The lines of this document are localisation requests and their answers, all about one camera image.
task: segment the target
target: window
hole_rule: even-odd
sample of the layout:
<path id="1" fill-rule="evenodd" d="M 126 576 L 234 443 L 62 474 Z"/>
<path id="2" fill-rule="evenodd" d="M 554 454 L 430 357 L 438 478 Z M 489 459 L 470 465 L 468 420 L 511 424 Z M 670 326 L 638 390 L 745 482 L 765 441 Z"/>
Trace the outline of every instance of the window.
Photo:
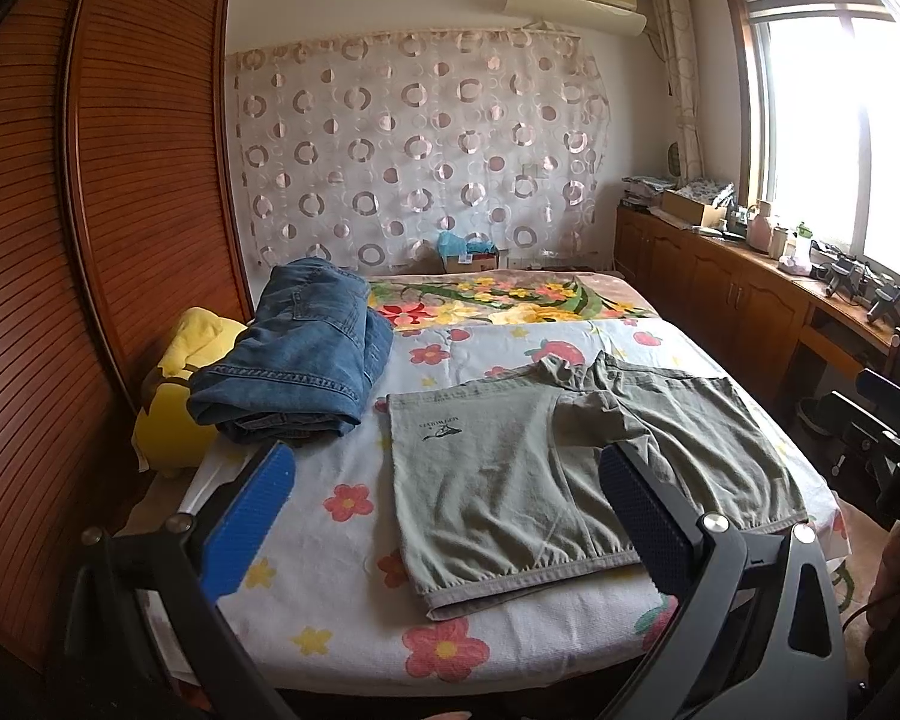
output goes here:
<path id="1" fill-rule="evenodd" d="M 879 0 L 730 0 L 741 197 L 900 280 L 900 25 Z"/>

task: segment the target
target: floral blanket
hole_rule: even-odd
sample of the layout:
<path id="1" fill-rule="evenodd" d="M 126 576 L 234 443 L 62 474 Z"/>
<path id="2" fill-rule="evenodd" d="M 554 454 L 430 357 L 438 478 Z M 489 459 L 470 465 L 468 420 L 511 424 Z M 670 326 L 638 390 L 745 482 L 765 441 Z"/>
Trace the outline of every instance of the floral blanket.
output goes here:
<path id="1" fill-rule="evenodd" d="M 500 274 L 487 278 L 495 285 L 501 280 Z M 542 278 L 545 288 L 570 281 L 549 274 Z M 402 281 L 396 290 L 434 283 Z M 592 282 L 583 277 L 580 283 Z M 602 288 L 596 292 L 607 296 Z M 698 376 L 725 372 L 659 317 L 499 325 L 474 322 L 471 314 L 466 317 L 471 324 L 461 327 L 436 322 L 438 314 L 427 316 L 434 323 L 418 324 L 419 329 L 412 319 L 396 317 L 405 322 L 399 327 L 409 328 L 394 336 L 362 423 L 341 439 L 293 450 L 293 493 L 241 588 L 218 603 L 224 618 L 267 680 L 278 688 L 311 692 L 434 696 L 509 691 L 549 685 L 642 655 L 666 627 L 676 603 L 661 597 L 637 565 L 561 581 L 456 620 L 434 624 L 426 618 L 400 560 L 386 396 L 447 388 L 548 354 L 589 364 L 605 352 L 636 365 Z M 826 557 L 845 557 L 845 529 L 826 481 L 765 410 L 741 389 L 739 394 L 799 485 Z M 253 450 L 218 437 L 180 509 L 199 509 L 218 485 L 237 476 Z M 192 680 L 159 599 L 148 604 L 170 670 Z"/>
<path id="2" fill-rule="evenodd" d="M 370 281 L 370 307 L 398 331 L 434 325 L 579 322 L 656 316 L 625 281 L 605 274 L 484 271 Z"/>

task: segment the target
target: cardboard box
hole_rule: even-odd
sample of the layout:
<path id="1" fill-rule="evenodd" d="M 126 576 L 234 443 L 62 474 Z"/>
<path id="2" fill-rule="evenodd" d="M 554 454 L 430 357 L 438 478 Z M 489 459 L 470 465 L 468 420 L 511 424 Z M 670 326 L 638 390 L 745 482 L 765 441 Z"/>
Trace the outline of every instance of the cardboard box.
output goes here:
<path id="1" fill-rule="evenodd" d="M 714 208 L 712 205 L 677 194 L 675 191 L 665 190 L 660 207 L 668 214 L 673 214 L 687 223 L 696 227 L 716 227 L 727 216 L 727 209 Z"/>
<path id="2" fill-rule="evenodd" d="M 500 265 L 499 254 L 473 254 L 473 261 L 469 263 L 458 262 L 456 257 L 447 257 L 443 265 L 444 271 L 449 274 L 480 274 L 483 271 L 496 271 Z"/>

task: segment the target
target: wooden desk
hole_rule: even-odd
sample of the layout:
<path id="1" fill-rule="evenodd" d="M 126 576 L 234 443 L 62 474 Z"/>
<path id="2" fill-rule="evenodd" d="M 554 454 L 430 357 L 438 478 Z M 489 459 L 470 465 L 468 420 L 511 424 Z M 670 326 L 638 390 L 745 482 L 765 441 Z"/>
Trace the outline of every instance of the wooden desk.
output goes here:
<path id="1" fill-rule="evenodd" d="M 866 365 L 880 370 L 890 351 L 893 328 L 867 324 L 863 307 L 827 298 L 823 283 L 785 274 L 739 242 L 621 208 L 614 256 L 665 319 L 766 406 L 778 400 L 790 367 L 806 389 L 823 372 L 821 361 L 852 379 Z"/>

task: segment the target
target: metal bolt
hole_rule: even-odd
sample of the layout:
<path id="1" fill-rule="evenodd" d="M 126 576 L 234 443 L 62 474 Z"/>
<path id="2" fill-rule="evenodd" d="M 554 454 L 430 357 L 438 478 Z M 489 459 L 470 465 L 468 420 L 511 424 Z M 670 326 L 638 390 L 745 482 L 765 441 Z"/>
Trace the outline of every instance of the metal bolt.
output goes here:
<path id="1" fill-rule="evenodd" d="M 730 521 L 722 514 L 703 514 L 703 527 L 711 533 L 725 533 L 730 528 Z"/>
<path id="2" fill-rule="evenodd" d="M 177 512 L 167 517 L 167 521 L 163 523 L 171 533 L 186 533 L 190 528 L 194 527 L 194 517 L 187 512 Z"/>
<path id="3" fill-rule="evenodd" d="M 103 528 L 98 528 L 96 525 L 91 525 L 87 528 L 83 533 L 80 534 L 80 543 L 85 547 L 92 547 L 96 544 L 100 539 L 103 538 Z"/>
<path id="4" fill-rule="evenodd" d="M 814 539 L 817 538 L 817 534 L 813 532 L 813 528 L 809 525 L 804 525 L 800 522 L 794 525 L 794 538 L 797 541 L 802 541 L 804 544 L 812 544 Z"/>

